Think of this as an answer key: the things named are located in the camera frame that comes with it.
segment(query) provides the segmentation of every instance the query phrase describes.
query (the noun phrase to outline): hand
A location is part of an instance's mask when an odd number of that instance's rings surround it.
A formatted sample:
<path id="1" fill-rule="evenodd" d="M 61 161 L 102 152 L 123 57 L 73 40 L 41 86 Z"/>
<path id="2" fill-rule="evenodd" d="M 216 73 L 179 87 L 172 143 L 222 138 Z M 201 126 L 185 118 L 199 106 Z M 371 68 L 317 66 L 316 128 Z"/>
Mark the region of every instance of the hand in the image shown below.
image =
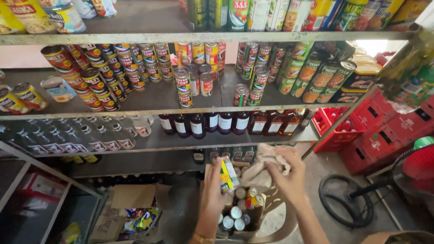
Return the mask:
<path id="1" fill-rule="evenodd" d="M 283 156 L 291 165 L 291 172 L 286 177 L 280 173 L 273 163 L 266 165 L 274 184 L 295 207 L 304 205 L 307 200 L 304 188 L 306 166 L 301 160 L 297 149 L 290 146 L 277 146 L 274 151 L 277 155 Z"/>
<path id="2" fill-rule="evenodd" d="M 222 158 L 217 158 L 205 176 L 205 187 L 202 192 L 199 221 L 196 234 L 201 237 L 213 239 L 218 227 L 220 213 L 223 211 L 226 195 L 221 194 L 220 170 Z"/>

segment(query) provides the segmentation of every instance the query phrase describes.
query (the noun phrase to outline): gold bracelet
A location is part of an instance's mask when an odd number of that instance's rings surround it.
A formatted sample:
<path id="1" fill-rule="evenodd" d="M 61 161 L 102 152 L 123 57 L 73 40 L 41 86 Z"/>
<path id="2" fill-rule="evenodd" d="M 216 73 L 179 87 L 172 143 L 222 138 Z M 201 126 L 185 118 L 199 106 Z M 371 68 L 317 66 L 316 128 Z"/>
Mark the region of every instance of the gold bracelet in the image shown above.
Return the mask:
<path id="1" fill-rule="evenodd" d="M 193 239 L 197 240 L 200 244 L 214 244 L 216 242 L 215 238 L 213 239 L 203 238 L 196 233 L 193 234 Z"/>

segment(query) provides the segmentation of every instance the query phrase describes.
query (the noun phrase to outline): beige cloth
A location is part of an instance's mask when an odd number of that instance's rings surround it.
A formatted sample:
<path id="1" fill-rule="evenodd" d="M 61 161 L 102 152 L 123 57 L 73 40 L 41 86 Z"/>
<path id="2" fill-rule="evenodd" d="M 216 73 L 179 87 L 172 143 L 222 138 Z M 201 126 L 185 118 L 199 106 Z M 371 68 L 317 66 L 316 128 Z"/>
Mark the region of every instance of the beige cloth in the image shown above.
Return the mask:
<path id="1" fill-rule="evenodd" d="M 243 174 L 241 186 L 255 187 L 259 192 L 264 192 L 273 187 L 273 179 L 265 168 L 265 162 L 276 164 L 284 176 L 289 174 L 291 166 L 281 155 L 276 155 L 274 147 L 260 143 L 257 147 L 254 164 Z"/>

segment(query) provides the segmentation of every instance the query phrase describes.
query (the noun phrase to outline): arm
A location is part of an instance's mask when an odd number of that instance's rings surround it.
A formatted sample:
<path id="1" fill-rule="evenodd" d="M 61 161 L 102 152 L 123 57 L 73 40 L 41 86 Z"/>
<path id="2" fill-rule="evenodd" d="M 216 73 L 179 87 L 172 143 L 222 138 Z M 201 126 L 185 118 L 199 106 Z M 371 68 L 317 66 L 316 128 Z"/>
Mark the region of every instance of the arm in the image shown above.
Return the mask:
<path id="1" fill-rule="evenodd" d="M 267 169 L 278 189 L 293 204 L 304 243 L 329 244 L 306 196 L 304 189 L 306 166 L 297 150 L 289 146 L 277 146 L 275 152 L 277 155 L 282 155 L 291 165 L 291 172 L 285 177 L 274 164 L 267 164 Z"/>
<path id="2" fill-rule="evenodd" d="M 217 162 L 210 167 L 210 170 L 205 176 L 205 187 L 199 206 L 199 220 L 197 221 L 197 226 L 194 231 L 199 237 L 210 239 L 210 243 L 211 239 L 215 240 L 218 220 L 220 213 L 223 211 L 226 199 L 225 196 L 221 194 L 220 190 L 221 160 L 222 158 L 217 158 Z M 189 244 L 201 243 L 192 238 Z"/>

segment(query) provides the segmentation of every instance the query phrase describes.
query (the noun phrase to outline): open cardboard box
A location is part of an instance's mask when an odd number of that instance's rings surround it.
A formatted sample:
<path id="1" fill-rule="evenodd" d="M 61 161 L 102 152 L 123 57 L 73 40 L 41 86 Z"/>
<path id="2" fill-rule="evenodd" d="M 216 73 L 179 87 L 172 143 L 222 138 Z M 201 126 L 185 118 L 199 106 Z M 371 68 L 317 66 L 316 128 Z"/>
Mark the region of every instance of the open cardboard box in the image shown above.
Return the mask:
<path id="1" fill-rule="evenodd" d="M 128 217 L 125 209 L 150 208 L 155 197 L 160 211 L 146 232 L 148 238 L 154 237 L 157 233 L 155 225 L 162 211 L 170 204 L 170 188 L 171 186 L 161 184 L 115 185 L 89 237 L 89 243 L 132 243 L 133 241 L 116 241 Z"/>
<path id="2" fill-rule="evenodd" d="M 390 231 L 369 235 L 361 244 L 432 244 L 434 234 L 425 231 Z"/>
<path id="3" fill-rule="evenodd" d="M 208 177 L 207 172 L 209 171 L 209 167 L 210 165 L 206 165 L 205 179 Z M 201 182 L 201 196 L 203 188 L 204 184 L 203 182 Z M 220 242 L 219 239 L 224 239 L 221 240 L 221 242 L 227 242 L 228 240 L 230 240 L 237 242 L 243 241 L 249 244 L 278 242 L 293 233 L 298 227 L 297 217 L 293 205 L 290 202 L 287 202 L 285 198 L 281 196 L 280 192 L 277 189 L 271 189 L 264 192 L 263 197 L 265 200 L 264 207 L 257 208 L 252 212 L 249 212 L 251 213 L 250 218 L 253 225 L 249 224 L 247 227 L 252 225 L 250 226 L 252 228 L 251 231 L 235 231 L 232 236 L 229 236 L 227 232 L 217 231 L 216 243 Z M 286 215 L 283 226 L 279 230 L 268 236 L 258 237 L 257 233 L 261 227 L 262 221 L 264 220 L 265 216 L 282 203 L 285 203 L 286 206 Z"/>

